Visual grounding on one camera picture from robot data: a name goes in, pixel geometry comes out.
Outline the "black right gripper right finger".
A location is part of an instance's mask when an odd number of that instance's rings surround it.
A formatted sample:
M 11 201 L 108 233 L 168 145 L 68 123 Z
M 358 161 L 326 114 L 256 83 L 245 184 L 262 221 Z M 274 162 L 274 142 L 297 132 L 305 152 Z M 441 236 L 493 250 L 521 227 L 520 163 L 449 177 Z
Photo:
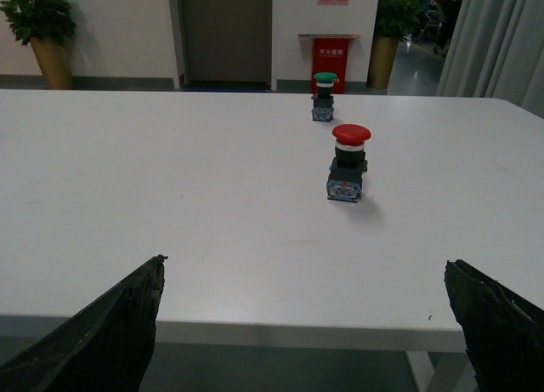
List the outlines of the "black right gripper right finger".
M 479 390 L 542 391 L 543 310 L 461 259 L 445 288 Z

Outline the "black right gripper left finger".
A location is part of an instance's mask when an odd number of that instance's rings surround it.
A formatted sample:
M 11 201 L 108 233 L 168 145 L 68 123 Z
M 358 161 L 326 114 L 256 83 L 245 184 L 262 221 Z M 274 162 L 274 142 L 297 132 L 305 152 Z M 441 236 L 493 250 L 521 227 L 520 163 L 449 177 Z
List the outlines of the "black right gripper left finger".
M 157 255 L 1 366 L 3 391 L 137 391 L 164 288 Z

